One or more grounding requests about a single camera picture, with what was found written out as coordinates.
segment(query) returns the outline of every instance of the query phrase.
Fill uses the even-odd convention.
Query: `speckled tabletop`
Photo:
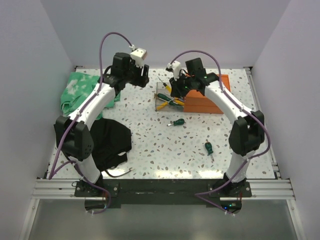
[[[98,69],[77,69],[77,72],[99,75]],[[253,95],[244,69],[222,69],[228,74],[231,93],[249,108],[255,109]],[[216,69],[207,72],[218,73]],[[128,162],[109,170],[112,175],[120,175],[129,169],[134,171],[121,177],[123,179],[220,179],[228,169],[232,150],[228,137],[231,124],[223,114],[184,113],[172,111],[155,111],[154,94],[159,82],[157,77],[168,82],[172,74],[163,69],[150,69],[150,82],[145,88],[127,84],[121,92],[121,100],[115,107],[103,110],[103,117],[114,119],[132,132],[132,150],[128,153]],[[183,126],[170,126],[170,121],[185,119]],[[204,143],[213,146],[214,162],[207,156]],[[266,149],[266,141],[258,152]],[[57,148],[50,156],[48,171],[54,160]],[[57,167],[65,162],[59,156]],[[247,170],[249,179],[274,179],[271,165],[271,153],[253,159]],[[54,178],[79,178],[72,166],[61,169]]]

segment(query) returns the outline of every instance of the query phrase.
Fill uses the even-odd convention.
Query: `green screwdriver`
[[[183,125],[183,124],[185,124],[185,120],[183,118],[180,118],[180,119],[178,119],[176,121],[173,121],[173,123],[169,123],[167,126],[171,126],[171,125],[180,126],[180,125]]]
[[[213,156],[214,151],[212,150],[212,144],[207,141],[204,144],[204,147],[205,147],[206,151],[208,152],[208,156],[210,155],[212,158],[212,161],[214,161],[214,156]]]

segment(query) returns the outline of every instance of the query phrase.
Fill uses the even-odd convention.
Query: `gray floor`
[[[296,240],[285,200],[247,200],[235,217],[196,205],[123,205],[91,216],[83,200],[41,200],[31,240]]]

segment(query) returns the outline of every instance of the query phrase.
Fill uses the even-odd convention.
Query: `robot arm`
[[[227,92],[233,101],[235,101],[241,109],[238,109],[235,104],[226,97],[223,93],[219,77],[215,73],[208,73],[203,67],[200,58],[196,58],[185,62],[188,74],[181,73],[181,64],[174,61],[168,64],[167,70],[173,72],[171,78],[171,96],[185,97],[190,90],[197,90],[213,101],[226,115],[232,124],[232,130],[229,136],[229,144],[233,150],[231,162],[226,171],[226,178],[230,179],[240,168],[240,166],[247,160],[244,167],[232,179],[232,183],[239,183],[245,181],[246,172],[249,165],[249,158],[253,156],[260,144],[264,142],[265,135],[263,129],[248,116],[243,110],[252,113],[262,124],[264,124],[264,115],[261,111],[252,112],[251,109],[243,105],[236,99],[226,88],[223,90]]]
[[[111,70],[110,74],[107,70],[103,74],[101,88],[97,83],[92,93],[74,112],[68,117],[58,117],[55,122],[54,130],[58,146],[64,132],[75,120],[61,150],[71,160],[77,162],[79,170],[91,183],[95,183],[101,175],[91,155],[94,149],[90,134],[92,124],[104,107],[125,88],[127,83],[142,88],[147,85],[149,66],[143,65],[146,56],[147,51],[141,48],[134,49],[130,54],[117,52],[113,57],[112,66],[107,68]]]

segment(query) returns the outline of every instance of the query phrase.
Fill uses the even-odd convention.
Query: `brown cardboard box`
[[[222,74],[221,77],[223,84],[230,91],[229,76]],[[183,111],[186,113],[223,114],[217,105],[196,90],[191,90],[185,96]]]

